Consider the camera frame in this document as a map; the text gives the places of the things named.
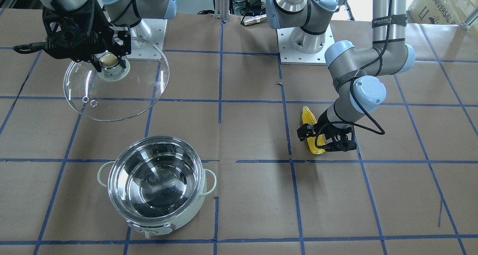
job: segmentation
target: blue grid line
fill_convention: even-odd
[[[257,164],[257,163],[311,163],[311,164],[358,164],[360,160],[237,160],[238,164]],[[442,161],[442,160],[362,160],[366,164],[478,164],[478,161]]]
[[[404,239],[456,239],[455,234],[431,234],[431,235],[391,235],[387,236],[387,240],[404,240]]]
[[[277,66],[279,69],[279,79],[282,79],[282,70],[280,69],[280,56],[277,56]],[[289,133],[289,121],[287,119],[287,103],[285,102],[284,85],[279,84],[279,86],[280,86],[280,94],[282,96],[282,110],[284,111],[285,136],[287,137],[287,150],[289,151],[289,155],[292,155],[291,136]]]
[[[460,238],[478,239],[478,234],[460,234]],[[351,236],[351,237],[305,237],[304,242],[346,242],[346,241],[377,241],[377,240],[405,240],[405,239],[456,239],[455,234],[428,234],[428,235],[389,235],[383,236]],[[300,242],[299,238],[234,238],[215,241],[214,239],[186,239],[186,240],[169,240],[169,239],[145,239],[130,240],[130,245],[149,245],[155,243],[167,244],[194,244],[194,243],[276,243],[276,242]],[[2,245],[124,245],[125,240],[103,240],[103,241],[0,241]]]
[[[223,52],[224,54],[252,55],[252,56],[279,56],[278,53],[241,53],[241,52]]]
[[[195,51],[195,50],[163,50],[164,52],[176,52],[176,53],[213,53],[220,54],[220,51]]]
[[[39,163],[106,163],[109,159],[48,159],[48,158],[0,158],[0,162],[39,162]],[[201,160],[202,163],[218,162],[220,160]],[[478,165],[478,161],[457,161],[457,160],[362,160],[365,164],[457,164],[457,165]],[[310,163],[310,164],[358,164],[360,160],[237,160],[238,164],[259,164],[259,163]]]
[[[151,95],[151,105],[148,110],[148,120],[146,121],[146,129],[145,129],[145,137],[148,136],[149,134],[149,127],[151,123],[151,116],[152,116],[152,110],[153,110],[153,105],[155,103],[154,97],[156,96],[156,89],[158,86],[158,80],[159,80],[159,75],[161,73],[161,63],[158,62],[158,69],[156,70],[156,79],[154,80],[154,87],[152,89],[152,95]]]
[[[16,96],[13,95],[3,95],[0,96],[0,99],[15,99]],[[65,97],[61,96],[19,96],[18,99],[43,99],[43,100],[63,100]],[[72,97],[72,100],[82,100],[82,97]],[[150,98],[121,98],[121,97],[104,97],[97,98],[97,100],[120,100],[120,101],[151,101]],[[161,102],[208,102],[208,103],[218,103],[220,100],[216,99],[173,99],[173,98],[160,98]],[[222,103],[283,103],[282,100],[221,100]],[[331,105],[332,101],[296,101],[296,100],[285,100],[286,104],[325,104]],[[382,105],[387,106],[404,106],[404,103],[382,103]],[[478,105],[473,104],[418,104],[411,103],[407,104],[410,106],[418,107],[468,107],[468,108],[478,108]]]
[[[222,50],[220,51],[197,51],[197,50],[173,50],[173,49],[167,49],[164,50],[164,52],[177,52],[177,53],[208,53],[208,54],[231,54],[231,55],[251,55],[251,56],[278,56],[278,53],[243,53],[243,52],[225,52]]]
[[[458,93],[456,92],[456,89],[454,88],[453,84],[451,83],[451,80],[450,80],[447,72],[445,71],[445,68],[443,67],[442,61],[440,60],[440,58],[438,58],[437,52],[435,52],[435,49],[433,48],[432,44],[430,43],[430,40],[428,39],[427,35],[425,34],[425,31],[423,30],[423,27],[421,25],[419,25],[419,27],[420,27],[420,30],[422,31],[423,36],[425,37],[426,42],[428,43],[428,45],[430,46],[430,49],[432,50],[433,55],[437,59],[438,64],[440,65],[440,68],[442,68],[442,71],[445,75],[445,78],[447,78],[448,83],[449,83],[454,95],[456,96],[456,99],[458,100],[458,102],[460,103],[463,111],[465,112],[465,115],[468,118],[468,122],[470,122],[470,125],[473,128],[473,130],[475,131],[476,136],[478,136],[478,131],[477,131],[475,125],[473,124],[473,121],[471,121],[470,115],[468,115],[468,112],[466,111],[466,108],[463,106],[463,103],[461,102],[461,99],[458,96]]]
[[[22,83],[22,86],[20,87],[20,90],[18,92],[17,97],[13,101],[13,104],[10,107],[10,110],[8,111],[7,116],[5,117],[5,119],[3,120],[2,125],[0,126],[0,134],[3,132],[3,129],[5,129],[5,126],[7,125],[8,119],[10,119],[10,115],[12,115],[13,109],[15,108],[15,105],[17,104],[18,98],[19,98],[20,94],[22,93],[22,91],[24,90],[25,84],[27,83],[27,80],[30,78],[30,75],[31,75],[33,69],[35,68],[36,63],[38,62],[38,59],[40,59],[40,55],[41,55],[42,52],[43,51],[41,50],[36,55],[36,58],[35,58],[33,64],[31,65],[30,70],[28,71],[27,77],[25,78],[24,82]]]
[[[292,155],[292,146],[291,146],[291,136],[289,134],[289,121],[287,119],[287,104],[285,103],[285,93],[284,93],[284,86],[280,85],[280,92],[282,93],[282,109],[284,111],[284,121],[285,121],[285,136],[287,137],[287,150],[289,151],[289,155]]]
[[[224,20],[221,21],[221,41],[220,41],[220,56],[219,56],[219,102],[218,102],[218,114],[217,123],[222,122],[222,61],[223,61],[223,46],[224,46]]]
[[[407,112],[408,112],[408,116],[410,117],[410,121],[412,122],[412,125],[413,125],[413,129],[415,130],[415,133],[417,135],[417,138],[418,138],[418,142],[420,143],[420,147],[422,148],[422,151],[423,151],[423,154],[425,155],[425,159],[427,160],[428,162],[428,168],[430,169],[430,172],[432,173],[432,177],[433,177],[433,180],[435,182],[435,185],[437,186],[437,189],[438,189],[438,192],[440,194],[440,198],[443,202],[443,206],[445,207],[445,210],[447,211],[447,214],[448,214],[448,218],[450,219],[450,222],[451,222],[451,225],[453,227],[453,230],[454,230],[454,233],[456,235],[456,238],[458,239],[458,242],[459,242],[459,245],[460,245],[460,248],[461,248],[461,251],[463,252],[463,255],[466,255],[466,251],[465,251],[465,247],[463,246],[463,243],[461,241],[461,238],[459,237],[459,233],[458,233],[458,229],[456,229],[456,224],[454,224],[454,221],[453,221],[453,217],[451,215],[451,212],[448,208],[448,204],[447,204],[447,201],[445,200],[445,198],[443,197],[443,192],[442,192],[442,189],[440,188],[440,184],[438,183],[438,180],[437,180],[437,177],[435,175],[435,172],[433,170],[433,167],[432,167],[432,163],[430,163],[430,159],[428,158],[428,154],[425,150],[425,145],[423,144],[423,141],[422,141],[422,137],[420,136],[420,133],[418,132],[418,129],[416,127],[416,124],[415,124],[415,121],[413,120],[413,116],[412,116],[412,112],[410,111],[410,108],[408,107],[408,104],[407,104],[407,100],[405,99],[405,95],[403,95],[403,92],[401,90],[401,87],[400,87],[400,84],[398,83],[398,79],[397,79],[397,76],[396,75],[393,75],[393,78],[395,80],[395,83],[398,87],[398,90],[400,92],[400,95],[401,95],[401,98],[403,100],[403,103],[405,104],[405,108],[407,109]]]
[[[43,238],[43,234],[45,233],[46,224],[48,223],[48,219],[50,218],[50,213],[51,213],[52,208],[53,208],[53,203],[55,202],[56,193],[58,192],[58,187],[60,186],[60,180],[61,180],[61,177],[63,175],[63,171],[65,170],[66,160],[68,158],[68,155],[70,154],[71,146],[73,144],[73,140],[75,139],[75,135],[77,133],[78,126],[80,124],[80,120],[81,120],[81,114],[78,114],[77,122],[75,124],[75,127],[73,128],[73,132],[72,132],[71,137],[70,137],[70,142],[68,143],[68,148],[66,149],[66,152],[65,152],[65,158],[63,159],[63,163],[61,165],[60,172],[58,173],[58,178],[56,179],[55,188],[53,189],[53,194],[52,194],[52,197],[50,199],[48,209],[46,210],[46,214],[45,214],[45,218],[43,220],[43,224],[41,226],[40,234],[38,235],[38,243],[35,245],[35,250],[33,252],[34,255],[37,255],[38,249],[40,248],[40,242]]]
[[[301,250],[301,254],[305,255],[304,233],[302,232],[302,218],[300,214],[299,192],[297,191],[297,179],[295,178],[294,162],[290,162],[290,163],[291,163],[291,173],[292,173],[292,184],[294,186],[294,200],[295,200],[295,211],[297,213],[297,226],[299,229],[300,250]]]
[[[123,248],[123,255],[128,255],[128,247],[130,246],[130,237],[131,237],[131,227],[128,226],[128,231],[126,232],[126,240]]]
[[[214,197],[214,246],[213,255],[217,255],[217,233],[219,231],[219,196]]]
[[[373,198],[372,187],[370,187],[369,177],[367,176],[367,170],[365,170],[365,164],[362,159],[362,154],[360,153],[360,148],[358,146],[357,138],[355,138],[355,141],[357,144],[357,154],[358,154],[358,159],[360,161],[360,167],[362,168],[363,178],[365,180],[365,185],[367,186],[367,191],[369,192],[370,203],[372,204],[373,214],[375,216],[377,229],[379,231],[380,242],[382,244],[382,249],[384,250],[384,255],[387,255],[388,253],[387,253],[387,247],[385,246],[384,233],[382,231],[382,226],[380,224],[379,213],[377,211],[377,206],[375,205],[375,199]]]
[[[442,62],[442,63],[478,63],[478,61],[461,61],[461,60],[440,60],[440,59],[435,59],[435,60],[430,60],[430,59],[416,59],[415,61],[418,62]]]
[[[219,232],[219,196],[214,197],[214,240]]]

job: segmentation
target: pot inner bowl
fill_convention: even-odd
[[[143,217],[169,215],[191,197],[195,176],[193,161],[181,148],[146,146],[126,161],[120,174],[123,206]]]

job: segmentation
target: pot handle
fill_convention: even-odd
[[[101,186],[104,186],[104,187],[108,187],[107,184],[103,183],[101,181],[101,173],[103,173],[103,171],[105,170],[105,168],[108,166],[108,165],[112,165],[113,163],[115,163],[115,161],[109,161],[109,162],[106,162],[104,163],[104,165],[102,165],[99,170],[98,170],[98,174],[96,175],[96,179],[98,180],[98,183],[101,185]]]
[[[212,186],[212,188],[208,192],[200,193],[199,194],[200,196],[206,196],[206,195],[210,194],[211,192],[213,192],[214,189],[215,189],[215,186],[217,184],[217,177],[215,177],[215,174],[214,174],[213,171],[210,171],[209,169],[204,168],[203,172],[204,172],[204,177],[206,177],[205,176],[206,173],[210,173],[212,175],[212,177],[214,178],[214,185]]]

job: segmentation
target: pot rim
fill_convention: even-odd
[[[122,169],[125,166],[126,161],[131,158],[131,156],[136,153],[137,151],[150,146],[152,144],[158,143],[168,143],[179,146],[182,148],[193,160],[193,174],[195,175],[195,184],[193,187],[193,192],[191,196],[182,204],[178,209],[173,211],[172,213],[161,216],[161,217],[144,217],[138,214],[133,213],[129,209],[124,207],[122,204],[121,199],[119,199],[120,195],[118,195],[117,187],[118,187],[118,175],[121,173]],[[204,183],[204,173],[203,167],[201,163],[201,159],[199,158],[198,153],[193,149],[193,147],[179,138],[172,137],[172,136],[149,136],[145,137],[136,143],[133,143],[127,149],[125,149],[115,160],[111,171],[109,172],[108,177],[108,195],[113,203],[115,209],[125,218],[127,221],[131,221],[132,223],[136,223],[141,226],[156,226],[160,223],[166,223],[177,216],[181,215],[187,208],[198,198],[200,194],[200,189],[203,187]]]

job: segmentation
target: electric pot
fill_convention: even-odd
[[[111,164],[104,184],[100,175]],[[214,178],[209,191],[206,173]],[[111,203],[128,226],[146,238],[172,233],[191,221],[217,183],[193,147],[169,136],[137,141],[115,161],[102,165],[97,179],[108,188]]]

